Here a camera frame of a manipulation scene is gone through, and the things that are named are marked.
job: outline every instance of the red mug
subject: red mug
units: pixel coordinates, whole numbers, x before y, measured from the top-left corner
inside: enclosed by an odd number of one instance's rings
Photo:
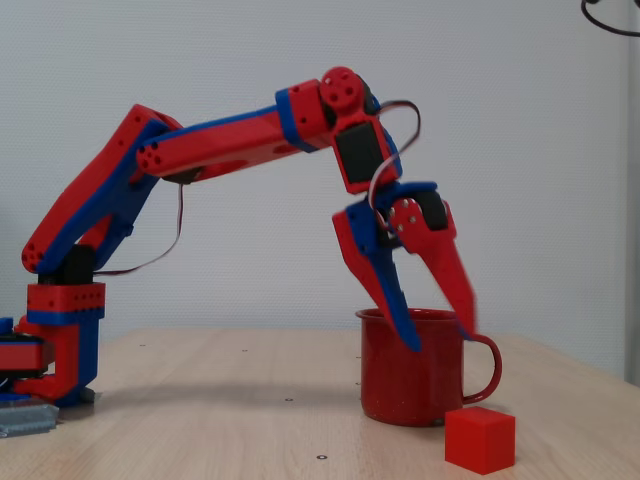
[[[409,309],[409,314],[422,342],[420,352],[402,342],[379,309],[356,313],[362,319],[362,409],[368,417],[393,425],[442,425],[445,412],[495,391],[502,376],[500,350],[484,335],[473,337],[491,349],[495,368],[484,390],[465,397],[463,338],[455,314],[418,308]]]

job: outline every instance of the blue plastic part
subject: blue plastic part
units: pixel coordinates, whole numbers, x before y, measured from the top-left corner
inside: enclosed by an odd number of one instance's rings
[[[388,210],[398,198],[411,193],[436,189],[437,184],[434,182],[406,184],[394,182],[378,191],[376,205],[378,208]],[[398,335],[411,350],[419,352],[421,349],[420,337],[409,317],[407,301],[400,288],[398,273],[393,263],[392,249],[379,245],[377,223],[373,210],[371,210],[367,199],[364,199],[348,206],[346,212],[354,241],[360,252],[368,258],[376,273]]]
[[[80,403],[80,395],[98,375],[99,322],[91,319],[78,327],[78,383],[64,397],[56,400],[56,407],[72,407]]]
[[[84,388],[98,375],[99,319],[82,322],[78,336],[78,385]]]
[[[0,335],[5,335],[13,331],[13,318],[2,317],[0,318]]]
[[[29,400],[31,395],[18,395],[17,393],[0,393],[0,402],[19,402]]]
[[[107,263],[122,240],[131,235],[133,223],[158,182],[158,178],[145,175],[135,185],[129,184],[129,179],[137,169],[136,150],[142,141],[157,137],[168,130],[169,127],[163,122],[149,120],[107,180],[60,229],[38,263],[37,273],[53,272],[82,235],[104,217],[113,214],[109,231],[96,251],[96,269]]]
[[[291,100],[289,100],[288,90],[285,89],[276,92],[276,105],[278,116],[280,117],[280,126],[282,127],[282,132],[287,142],[303,152],[313,153],[318,150],[300,138],[298,127],[296,127],[296,119],[293,115],[293,109],[291,108]]]
[[[180,128],[178,130],[173,130],[169,133],[159,135],[157,138],[154,138],[153,140],[147,140],[142,142],[141,145],[146,148],[154,142],[160,144],[172,138],[182,137],[183,135],[189,135],[190,133],[197,132],[198,130],[206,130],[207,128],[219,127],[220,125],[225,125],[227,123],[241,122],[242,120],[261,117],[263,115],[267,115],[268,113],[273,113],[275,111],[276,111],[276,106],[272,105],[270,107],[262,108],[260,110],[255,110],[253,112],[242,113],[240,115],[220,118],[218,120],[211,120],[204,123],[197,123],[195,125],[191,125],[190,127]]]
[[[86,312],[41,312],[27,310],[27,321],[37,325],[73,325],[83,324],[104,318],[104,307],[87,310]]]
[[[469,335],[467,331],[462,327],[462,324],[460,323],[458,317],[456,317],[456,322],[458,323],[458,332],[460,333],[462,338],[464,338],[465,340],[469,340],[470,342],[475,342],[476,340],[474,340],[471,335]]]
[[[376,110],[380,109],[380,102],[378,101],[377,97],[375,95],[371,95],[371,98],[373,99],[374,108]],[[398,148],[396,147],[396,144],[393,141],[393,138],[391,138],[391,134],[387,132],[386,128],[382,127],[382,129],[384,130],[384,138],[387,140],[387,145],[389,146],[389,150],[391,151],[391,154],[393,155],[394,153],[398,153]],[[393,162],[393,165],[396,167],[396,171],[398,172],[398,177],[401,177],[402,162],[400,161],[400,156],[398,156],[397,160]]]

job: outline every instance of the red robot arm segment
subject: red robot arm segment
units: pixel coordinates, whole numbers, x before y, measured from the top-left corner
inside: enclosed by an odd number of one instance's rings
[[[376,168],[391,155],[375,102],[351,70],[337,67],[276,93],[276,105],[202,123],[142,142],[142,171],[178,183],[217,177],[282,158],[333,147],[349,193],[365,192]],[[400,176],[393,165],[381,178]]]
[[[134,106],[102,151],[62,192],[38,225],[22,251],[24,267],[32,273],[55,271],[71,247],[88,232],[87,241],[81,243],[92,245],[98,252],[96,268],[106,263],[131,233],[157,182],[137,171],[137,145],[141,139],[176,128],[180,125],[172,118]]]
[[[475,334],[475,298],[454,240],[456,226],[451,209],[443,202],[447,228],[432,230],[422,208],[413,198],[397,199],[390,210],[390,223],[398,239],[411,254],[419,255],[438,283],[468,335]]]

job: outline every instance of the black cable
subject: black cable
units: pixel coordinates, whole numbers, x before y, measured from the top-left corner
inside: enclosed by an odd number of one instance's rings
[[[589,13],[589,10],[587,9],[587,3],[593,4],[593,3],[597,3],[597,1],[582,0],[582,4],[580,5],[580,9],[582,10],[582,14],[587,18],[587,20],[589,20],[595,26],[600,27],[603,30],[606,30],[607,32],[615,33],[616,35],[622,35],[624,37],[640,37],[640,32],[632,32],[632,31],[629,31],[629,30],[620,30],[618,28],[611,27],[611,26],[607,25],[606,23],[602,23],[600,20],[596,19],[593,15],[591,15],[591,13]],[[636,5],[638,5],[640,7],[640,4],[638,3],[638,0],[635,0],[635,3],[636,3]]]
[[[151,265],[152,263],[157,262],[158,260],[160,260],[161,258],[166,257],[167,255],[169,255],[169,252],[171,252],[171,250],[173,250],[173,247],[175,247],[178,244],[178,240],[180,240],[180,235],[182,234],[182,217],[183,217],[183,213],[184,213],[184,195],[183,195],[183,187],[184,185],[180,184],[178,187],[178,220],[177,220],[177,226],[176,226],[176,238],[173,241],[173,243],[171,244],[171,246],[160,256],[154,258],[153,260],[150,260],[148,262],[143,263],[142,265],[138,265],[137,267],[133,267],[133,268],[127,268],[125,270],[100,270],[97,272],[94,272],[93,274],[95,276],[109,276],[109,277],[117,277],[120,275],[127,275],[129,273],[133,273],[137,270],[140,270],[141,268],[146,267],[147,265]]]
[[[378,212],[378,210],[375,207],[375,204],[376,204],[375,195],[376,195],[376,190],[378,188],[378,183],[380,181],[380,177],[382,177],[382,174],[384,173],[384,171],[387,168],[389,168],[391,164],[393,164],[400,157],[400,155],[404,153],[405,150],[407,150],[407,148],[409,148],[411,145],[415,143],[416,140],[418,140],[418,137],[420,137],[420,131],[422,129],[422,117],[420,116],[420,109],[415,103],[413,103],[410,100],[389,100],[387,102],[384,102],[378,108],[376,115],[379,116],[384,112],[393,110],[394,108],[410,108],[411,110],[413,110],[417,117],[417,125],[416,125],[415,132],[413,133],[413,135],[411,135],[409,140],[407,140],[405,144],[402,145],[400,149],[396,151],[396,153],[390,155],[389,158],[387,158],[384,162],[382,162],[380,166],[376,169],[375,173],[373,174],[373,177],[371,177],[371,181],[369,184],[369,191],[367,193],[369,206],[376,213],[376,219],[380,227],[382,227],[385,230],[388,230],[389,227],[386,221],[384,220],[382,214]]]

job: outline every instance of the mug handle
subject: mug handle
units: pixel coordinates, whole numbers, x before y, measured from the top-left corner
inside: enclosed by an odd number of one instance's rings
[[[467,395],[462,398],[462,404],[468,405],[470,403],[476,403],[480,400],[484,400],[493,392],[495,392],[496,388],[498,388],[498,384],[500,383],[500,378],[502,378],[502,355],[500,355],[500,350],[496,343],[491,340],[489,337],[485,337],[484,335],[474,335],[472,337],[474,342],[484,343],[491,349],[491,353],[493,354],[493,361],[495,363],[495,367],[493,369],[493,376],[489,381],[489,385],[485,387],[484,390],[478,392],[473,395]]]

